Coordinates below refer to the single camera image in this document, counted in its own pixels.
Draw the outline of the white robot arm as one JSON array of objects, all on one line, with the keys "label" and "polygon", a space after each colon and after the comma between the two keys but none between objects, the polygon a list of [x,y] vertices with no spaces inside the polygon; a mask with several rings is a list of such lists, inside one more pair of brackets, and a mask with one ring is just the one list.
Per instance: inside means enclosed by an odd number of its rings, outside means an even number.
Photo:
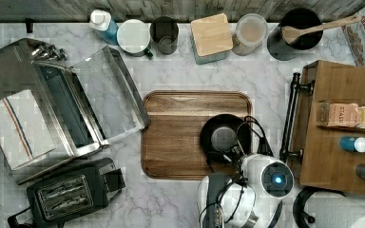
[{"label": "white robot arm", "polygon": [[245,157],[236,178],[212,173],[201,180],[199,227],[270,228],[293,188],[293,173],[284,162],[261,154]]}]

